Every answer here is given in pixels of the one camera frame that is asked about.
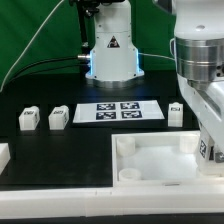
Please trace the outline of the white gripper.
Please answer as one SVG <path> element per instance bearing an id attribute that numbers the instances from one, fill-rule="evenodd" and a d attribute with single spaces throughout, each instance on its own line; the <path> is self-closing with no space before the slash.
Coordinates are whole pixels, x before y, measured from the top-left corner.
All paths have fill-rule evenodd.
<path id="1" fill-rule="evenodd" d="M 215 142 L 209 160 L 224 163 L 224 39 L 173 38 L 170 50 L 181 95 Z"/>

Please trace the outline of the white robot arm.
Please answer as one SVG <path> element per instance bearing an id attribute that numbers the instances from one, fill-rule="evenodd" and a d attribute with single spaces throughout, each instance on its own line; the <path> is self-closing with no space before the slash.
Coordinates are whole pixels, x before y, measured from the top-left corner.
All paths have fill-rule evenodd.
<path id="1" fill-rule="evenodd" d="M 122 86 L 143 75 L 128 0 L 96 0 L 89 82 Z M 181 94 L 199 120 L 199 158 L 224 162 L 224 0 L 152 0 L 176 16 L 170 45 Z"/>

